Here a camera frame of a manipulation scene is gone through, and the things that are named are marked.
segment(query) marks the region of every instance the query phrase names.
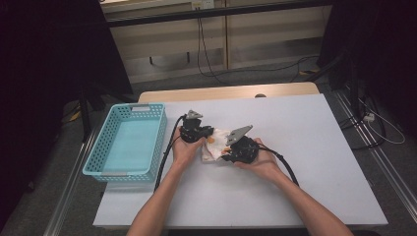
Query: basket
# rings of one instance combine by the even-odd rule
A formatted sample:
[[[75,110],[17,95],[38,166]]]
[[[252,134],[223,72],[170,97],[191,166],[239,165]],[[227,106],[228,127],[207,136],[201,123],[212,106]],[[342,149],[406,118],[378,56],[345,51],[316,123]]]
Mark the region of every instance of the basket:
[[[101,182],[152,183],[166,122],[163,103],[112,106],[83,173]]]

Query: human arm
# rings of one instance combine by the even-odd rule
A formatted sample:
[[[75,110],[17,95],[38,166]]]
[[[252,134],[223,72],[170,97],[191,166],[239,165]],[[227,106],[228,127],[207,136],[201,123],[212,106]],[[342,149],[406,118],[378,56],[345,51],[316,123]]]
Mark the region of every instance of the human arm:
[[[339,218],[295,185],[279,169],[276,158],[270,152],[260,150],[252,164],[235,162],[235,165],[253,171],[279,188],[292,203],[311,235],[353,235]]]
[[[180,137],[179,129],[174,134],[172,165],[157,190],[136,215],[127,235],[160,235],[181,176],[193,161],[197,149],[205,141],[201,138],[195,143],[188,144],[178,137]]]

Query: gray carpet floor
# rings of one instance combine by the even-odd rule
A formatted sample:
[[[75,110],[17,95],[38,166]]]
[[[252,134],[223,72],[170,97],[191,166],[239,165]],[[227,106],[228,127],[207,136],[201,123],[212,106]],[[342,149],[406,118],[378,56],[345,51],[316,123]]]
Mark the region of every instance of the gray carpet floor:
[[[300,64],[300,70],[315,69],[315,59]],[[297,66],[285,70],[273,70],[285,67],[291,63],[279,65],[265,65],[250,68],[253,71],[228,73],[218,77],[225,83],[243,85],[277,84],[303,81],[306,78],[297,75]],[[347,116],[342,111],[334,91],[328,88],[327,79],[317,81],[318,88],[323,93],[333,111],[336,120],[340,121]],[[162,89],[189,89],[223,87],[224,84],[211,77],[202,75],[187,76],[182,78],[170,78],[158,82],[146,82],[134,84],[134,98],[148,90]],[[114,100],[105,97],[108,107]],[[71,109],[75,103],[69,103],[63,108],[63,113]],[[395,123],[393,117],[386,111],[383,104],[379,104],[381,114],[390,122]],[[93,125],[98,123],[105,111],[94,111],[91,114]],[[399,136],[395,130],[388,125],[387,137],[398,140]],[[344,132],[345,138],[352,147],[359,147],[363,142],[354,129]],[[43,235],[46,226],[52,216],[52,212],[65,188],[66,181],[71,173],[76,157],[82,145],[83,125],[81,120],[63,124],[59,138],[53,150],[50,152],[37,178],[34,180],[35,189],[32,193],[26,193],[21,198],[19,205],[10,216],[2,236],[9,235]],[[417,141],[406,135],[406,142],[403,145],[392,145],[385,142],[382,149],[404,181],[414,193],[417,193]],[[383,209],[388,225],[370,228],[384,236],[396,235],[417,235],[417,224],[404,207],[400,198],[390,185],[385,174],[380,169],[372,154],[368,150],[354,151],[355,157],[360,164],[366,178],[372,183],[372,190]],[[104,230],[92,226],[95,212],[100,203],[101,195],[105,184],[98,183],[90,177],[80,176],[77,191],[72,199],[67,216],[63,222],[60,235],[125,235],[126,230]],[[300,235],[296,231],[286,231],[283,234],[280,230],[237,230],[237,231],[172,231],[170,235]]]

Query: table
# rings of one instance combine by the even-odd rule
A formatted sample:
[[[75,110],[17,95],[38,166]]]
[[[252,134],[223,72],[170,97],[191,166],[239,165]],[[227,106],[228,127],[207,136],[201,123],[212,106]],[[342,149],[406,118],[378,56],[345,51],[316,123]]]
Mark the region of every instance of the table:
[[[291,91],[298,95],[288,96]],[[281,97],[253,99],[258,93]],[[216,100],[202,100],[207,97]],[[226,99],[235,97],[251,98]],[[276,148],[287,156],[301,187],[346,224],[387,224],[326,100],[313,84],[156,91],[141,95],[140,102],[166,99],[171,102],[166,103],[168,134],[165,135],[165,143],[173,120],[191,105],[196,105],[199,108],[196,108],[197,111],[203,111],[204,122],[208,122],[203,125],[210,123],[239,128],[249,125],[246,122],[250,120],[254,129],[248,135],[263,137],[264,142],[271,145],[270,148]],[[225,120],[222,117],[224,107],[231,114],[240,112],[238,117]],[[271,112],[272,107],[280,112]],[[168,156],[165,172],[169,165]],[[109,183],[94,225],[128,227],[150,196],[151,186]],[[229,162],[206,165],[198,159],[185,173],[166,220],[167,228],[302,226],[292,206],[271,184],[252,173],[233,168]]]

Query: desk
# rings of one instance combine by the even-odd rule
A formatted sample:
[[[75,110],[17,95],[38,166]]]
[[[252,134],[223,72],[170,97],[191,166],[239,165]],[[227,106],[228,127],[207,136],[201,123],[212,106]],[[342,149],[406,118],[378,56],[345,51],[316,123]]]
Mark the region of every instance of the desk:
[[[296,88],[308,85],[311,84],[294,85],[294,94],[300,92],[295,92]],[[245,92],[240,95],[253,97],[253,92],[260,92],[257,89],[261,87],[242,87]],[[265,93],[288,95],[289,90],[283,89],[287,87],[266,86],[272,93],[266,90]],[[202,99],[203,90],[177,90],[171,91],[171,94],[187,94],[187,99],[196,95],[197,99]],[[254,129],[248,136],[262,137],[267,146],[283,154],[300,186],[343,222],[368,226],[387,224],[325,98],[317,94],[317,89],[312,89],[311,93],[315,94],[219,100],[232,98],[233,95],[227,96],[224,92],[216,97],[217,100],[167,102],[168,125],[164,145],[168,142],[174,121],[191,107],[205,115],[203,125],[234,129],[252,124]],[[150,99],[151,94],[158,92],[145,93],[140,101]],[[172,156],[168,156],[165,173],[171,163]],[[129,227],[151,193],[152,186],[109,183],[93,225]],[[199,157],[184,174],[166,220],[167,228],[302,226],[291,204],[273,185],[250,172],[235,168],[230,162],[204,164]]]

